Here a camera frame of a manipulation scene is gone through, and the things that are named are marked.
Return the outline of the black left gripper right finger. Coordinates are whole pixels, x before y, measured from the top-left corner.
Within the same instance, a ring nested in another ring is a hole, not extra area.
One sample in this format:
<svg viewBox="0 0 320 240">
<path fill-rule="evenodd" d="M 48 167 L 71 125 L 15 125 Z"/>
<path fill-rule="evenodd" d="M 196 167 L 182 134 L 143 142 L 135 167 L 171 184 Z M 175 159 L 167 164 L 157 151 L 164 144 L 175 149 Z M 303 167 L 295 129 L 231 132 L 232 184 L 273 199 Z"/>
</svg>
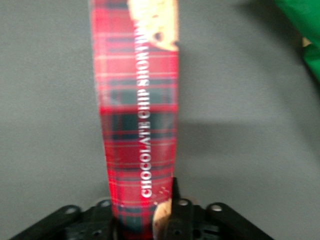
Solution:
<svg viewBox="0 0 320 240">
<path fill-rule="evenodd" d="M 206 208 L 181 197 L 177 178 L 172 179 L 169 217 L 171 240 L 272 240 L 244 216 L 222 202 Z"/>
</svg>

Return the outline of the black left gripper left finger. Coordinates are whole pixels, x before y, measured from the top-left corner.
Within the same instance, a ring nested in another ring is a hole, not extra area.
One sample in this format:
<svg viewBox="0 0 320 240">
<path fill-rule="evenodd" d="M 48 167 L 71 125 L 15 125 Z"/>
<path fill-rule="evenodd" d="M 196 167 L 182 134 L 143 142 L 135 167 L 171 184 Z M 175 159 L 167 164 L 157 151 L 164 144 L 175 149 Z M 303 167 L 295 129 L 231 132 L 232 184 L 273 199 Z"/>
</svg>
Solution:
<svg viewBox="0 0 320 240">
<path fill-rule="evenodd" d="M 14 235 L 12 240 L 116 240 L 116 222 L 111 200 L 98 201 L 82 210 L 63 206 Z"/>
</svg>

